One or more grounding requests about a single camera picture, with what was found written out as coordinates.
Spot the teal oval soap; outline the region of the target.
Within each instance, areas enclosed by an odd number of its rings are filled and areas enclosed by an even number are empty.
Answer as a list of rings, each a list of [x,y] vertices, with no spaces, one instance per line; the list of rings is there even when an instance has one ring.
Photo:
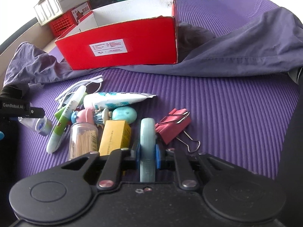
[[[125,107],[118,107],[113,110],[112,120],[125,120],[128,124],[132,124],[137,119],[137,112],[134,108],[125,106]]]

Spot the pink binder clip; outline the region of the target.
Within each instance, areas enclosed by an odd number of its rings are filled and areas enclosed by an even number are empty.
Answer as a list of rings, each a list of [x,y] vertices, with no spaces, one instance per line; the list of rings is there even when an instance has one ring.
[[[187,147],[189,153],[195,153],[200,149],[201,142],[199,140],[194,140],[186,131],[186,127],[192,122],[190,117],[190,111],[187,109],[172,109],[167,116],[163,117],[155,125],[155,130],[158,136],[161,138],[165,145],[168,145],[174,139],[179,140]],[[197,148],[194,150],[190,149],[190,146],[182,141],[178,135],[184,133],[191,141],[197,142]]]

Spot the purple grey cloth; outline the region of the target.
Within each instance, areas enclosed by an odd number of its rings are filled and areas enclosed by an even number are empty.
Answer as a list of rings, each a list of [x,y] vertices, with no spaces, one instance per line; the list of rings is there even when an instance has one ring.
[[[125,65],[140,73],[192,77],[244,77],[289,72],[302,67],[302,23],[278,7],[222,36],[181,22],[178,25],[179,63]],[[10,61],[4,85],[49,84],[99,72],[72,70],[66,61],[21,43]]]

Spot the pink blue figurine keychain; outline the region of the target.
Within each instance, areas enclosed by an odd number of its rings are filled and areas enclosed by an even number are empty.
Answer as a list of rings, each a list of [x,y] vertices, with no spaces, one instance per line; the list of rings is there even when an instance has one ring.
[[[72,124],[86,122],[102,126],[107,120],[111,120],[111,114],[112,112],[108,108],[104,108],[103,110],[87,108],[80,111],[74,111],[71,114],[70,120]]]

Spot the white blue toothpaste tube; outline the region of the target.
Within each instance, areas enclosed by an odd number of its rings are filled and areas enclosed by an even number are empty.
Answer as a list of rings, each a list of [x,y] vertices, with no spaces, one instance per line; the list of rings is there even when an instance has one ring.
[[[83,99],[84,108],[113,110],[133,103],[139,103],[148,98],[156,97],[148,93],[126,93],[126,92],[97,92],[88,94]]]

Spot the red plastic crate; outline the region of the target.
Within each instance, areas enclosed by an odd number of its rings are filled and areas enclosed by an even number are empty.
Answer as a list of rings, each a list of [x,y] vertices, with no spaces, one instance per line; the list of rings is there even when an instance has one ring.
[[[87,1],[53,19],[48,25],[54,37],[61,36],[68,28],[77,25],[79,20],[90,11],[90,2]]]

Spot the green white marker pen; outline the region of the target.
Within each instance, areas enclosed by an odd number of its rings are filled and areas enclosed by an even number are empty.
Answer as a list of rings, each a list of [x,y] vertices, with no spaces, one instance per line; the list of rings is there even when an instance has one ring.
[[[52,154],[60,146],[61,137],[64,133],[64,130],[68,122],[70,121],[71,114],[73,110],[77,108],[85,92],[86,92],[86,87],[84,85],[79,86],[78,89],[74,92],[71,99],[69,100],[68,104],[66,105],[63,113],[61,114],[48,140],[46,147],[46,152],[48,154]]]

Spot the clear plastic cup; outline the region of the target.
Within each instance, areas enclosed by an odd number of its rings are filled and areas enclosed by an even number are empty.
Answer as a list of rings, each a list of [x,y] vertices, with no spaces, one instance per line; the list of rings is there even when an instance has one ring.
[[[28,129],[31,129],[42,136],[49,135],[52,130],[52,121],[46,116],[43,118],[18,117],[18,121]]]

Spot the red cardboard box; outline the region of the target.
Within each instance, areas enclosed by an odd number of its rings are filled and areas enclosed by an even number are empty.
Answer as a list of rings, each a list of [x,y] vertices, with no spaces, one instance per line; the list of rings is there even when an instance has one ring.
[[[94,9],[55,45],[72,70],[178,61],[176,0],[127,0]]]

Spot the yellow small carton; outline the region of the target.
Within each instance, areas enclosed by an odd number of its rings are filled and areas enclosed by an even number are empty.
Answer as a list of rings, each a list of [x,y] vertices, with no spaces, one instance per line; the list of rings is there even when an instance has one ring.
[[[125,120],[107,120],[99,147],[100,156],[107,156],[112,151],[129,148],[131,127]]]

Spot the purple foam mat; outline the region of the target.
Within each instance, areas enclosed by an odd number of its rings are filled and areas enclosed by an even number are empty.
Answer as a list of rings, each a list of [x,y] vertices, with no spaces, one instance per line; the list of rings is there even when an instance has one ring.
[[[269,0],[177,0],[178,18],[216,36],[230,33],[277,7]],[[31,85],[29,99],[56,119],[55,98],[82,79],[103,75],[102,91],[143,92],[157,96],[133,105],[138,119],[159,121],[173,108],[186,108],[192,122],[187,133],[206,152],[258,174],[274,178],[284,136],[298,100],[298,85],[285,74],[244,78],[200,78],[136,73],[109,68],[77,79]],[[59,149],[47,154],[48,137],[20,126],[17,178],[47,170],[67,160],[69,133]]]

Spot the clear toothpick jar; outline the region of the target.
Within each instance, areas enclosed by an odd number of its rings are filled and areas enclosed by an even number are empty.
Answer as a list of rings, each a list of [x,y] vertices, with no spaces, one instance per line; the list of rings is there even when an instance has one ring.
[[[86,153],[97,151],[98,128],[88,122],[75,123],[71,126],[68,160]]]

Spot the light blue caster wheel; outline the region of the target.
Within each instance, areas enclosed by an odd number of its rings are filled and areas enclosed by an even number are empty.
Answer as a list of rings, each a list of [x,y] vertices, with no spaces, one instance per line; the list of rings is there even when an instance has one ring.
[[[144,118],[140,123],[140,182],[156,180],[156,130],[153,118]]]

